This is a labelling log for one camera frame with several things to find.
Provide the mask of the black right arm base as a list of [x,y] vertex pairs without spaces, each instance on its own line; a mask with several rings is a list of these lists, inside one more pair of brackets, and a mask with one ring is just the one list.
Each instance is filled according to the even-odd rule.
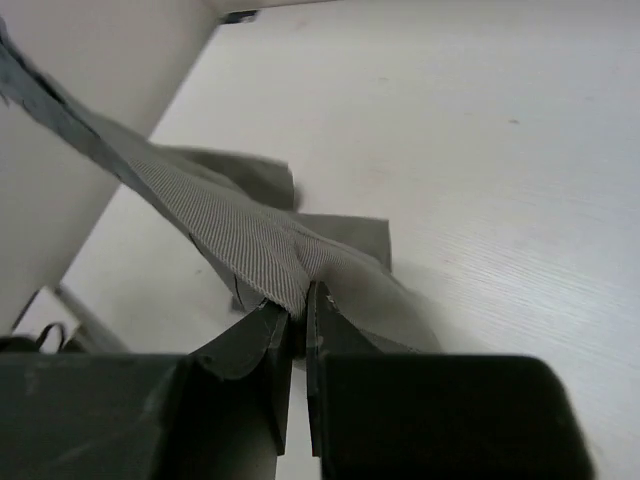
[[1,337],[2,354],[85,353],[86,349],[61,322],[52,322],[35,334],[17,333]]

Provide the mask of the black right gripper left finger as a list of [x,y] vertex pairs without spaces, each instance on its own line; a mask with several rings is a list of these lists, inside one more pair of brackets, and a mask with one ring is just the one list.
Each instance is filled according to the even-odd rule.
[[272,479],[288,314],[264,302],[191,354],[44,354],[1,341],[5,479]]

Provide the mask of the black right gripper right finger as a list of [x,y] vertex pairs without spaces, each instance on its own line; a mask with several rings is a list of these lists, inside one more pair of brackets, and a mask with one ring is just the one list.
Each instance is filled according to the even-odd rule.
[[386,353],[311,286],[307,399],[326,479],[591,479],[566,390],[518,355]]

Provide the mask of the grey pleated skirt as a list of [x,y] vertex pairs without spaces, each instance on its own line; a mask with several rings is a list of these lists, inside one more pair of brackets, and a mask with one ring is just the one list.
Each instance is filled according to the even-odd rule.
[[440,350],[425,313],[393,275],[387,220],[299,212],[281,161],[153,143],[88,109],[8,34],[1,37],[1,93],[156,210],[241,307],[270,300],[300,318],[310,287],[322,283],[376,346]]

